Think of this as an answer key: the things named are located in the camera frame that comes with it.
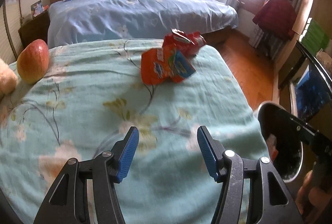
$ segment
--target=light blue bedsheet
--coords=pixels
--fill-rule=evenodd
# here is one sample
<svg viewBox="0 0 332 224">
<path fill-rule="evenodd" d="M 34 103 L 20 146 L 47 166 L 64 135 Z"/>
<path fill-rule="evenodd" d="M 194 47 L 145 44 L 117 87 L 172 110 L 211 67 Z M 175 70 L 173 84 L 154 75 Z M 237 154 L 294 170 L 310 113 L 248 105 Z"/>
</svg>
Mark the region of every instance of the light blue bedsheet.
<svg viewBox="0 0 332 224">
<path fill-rule="evenodd" d="M 122 38 L 159 38 L 179 29 L 209 33 L 238 24 L 215 0 L 72 0 L 49 8 L 48 46 Z"/>
<path fill-rule="evenodd" d="M 111 149 L 130 126 L 140 131 L 139 145 L 128 177 L 116 185 L 127 224 L 210 223 L 221 184 L 205 167 L 200 125 L 242 157 L 268 156 L 259 123 L 214 48 L 200 50 L 191 61 L 196 73 L 182 83 L 142 84 L 141 54 L 161 44 L 113 40 L 52 49 L 45 77 L 34 86 L 20 80 L 1 101 L 0 187 L 24 224 L 33 223 L 67 159 Z M 10 67 L 16 72 L 16 63 Z"/>
</svg>

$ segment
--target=plush toy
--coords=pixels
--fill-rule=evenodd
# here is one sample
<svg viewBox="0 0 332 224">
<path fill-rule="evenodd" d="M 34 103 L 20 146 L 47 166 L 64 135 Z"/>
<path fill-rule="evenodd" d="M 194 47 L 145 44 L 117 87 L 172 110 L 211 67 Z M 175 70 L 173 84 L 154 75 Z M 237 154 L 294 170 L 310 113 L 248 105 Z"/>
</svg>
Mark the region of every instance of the plush toy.
<svg viewBox="0 0 332 224">
<path fill-rule="evenodd" d="M 14 91 L 17 86 L 17 76 L 0 58 L 0 97 Z"/>
</svg>

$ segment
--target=nightstand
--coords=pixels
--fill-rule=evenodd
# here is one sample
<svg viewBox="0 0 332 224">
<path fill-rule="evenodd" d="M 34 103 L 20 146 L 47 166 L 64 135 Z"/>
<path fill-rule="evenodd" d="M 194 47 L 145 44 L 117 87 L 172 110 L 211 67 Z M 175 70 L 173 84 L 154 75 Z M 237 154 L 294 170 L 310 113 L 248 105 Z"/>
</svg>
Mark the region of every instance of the nightstand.
<svg viewBox="0 0 332 224">
<path fill-rule="evenodd" d="M 26 48 L 32 41 L 42 39 L 47 44 L 47 33 L 49 30 L 49 12 L 45 11 L 37 17 L 24 23 L 19 29 L 22 45 Z"/>
<path fill-rule="evenodd" d="M 238 1 L 240 2 L 239 7 L 256 15 L 258 11 L 263 7 L 266 0 L 238 0 Z"/>
</svg>

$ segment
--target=apple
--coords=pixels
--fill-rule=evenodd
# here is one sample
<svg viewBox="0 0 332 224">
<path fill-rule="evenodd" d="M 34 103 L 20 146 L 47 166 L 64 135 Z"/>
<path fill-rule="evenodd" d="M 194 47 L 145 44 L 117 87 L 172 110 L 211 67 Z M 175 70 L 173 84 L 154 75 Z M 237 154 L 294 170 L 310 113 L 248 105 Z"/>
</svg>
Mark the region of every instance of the apple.
<svg viewBox="0 0 332 224">
<path fill-rule="evenodd" d="M 17 72 L 28 84 L 39 81 L 49 68 L 49 48 L 45 41 L 31 42 L 17 58 Z"/>
</svg>

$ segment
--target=hanging clothes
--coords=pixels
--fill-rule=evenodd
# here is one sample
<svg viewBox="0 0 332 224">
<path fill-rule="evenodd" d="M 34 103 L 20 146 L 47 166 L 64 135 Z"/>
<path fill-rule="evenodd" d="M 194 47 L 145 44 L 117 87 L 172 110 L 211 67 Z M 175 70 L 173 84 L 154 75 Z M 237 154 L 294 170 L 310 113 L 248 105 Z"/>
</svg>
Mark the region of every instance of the hanging clothes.
<svg viewBox="0 0 332 224">
<path fill-rule="evenodd" d="M 269 0 L 252 21 L 263 31 L 272 33 L 282 40 L 292 39 L 297 14 L 289 0 Z"/>
</svg>

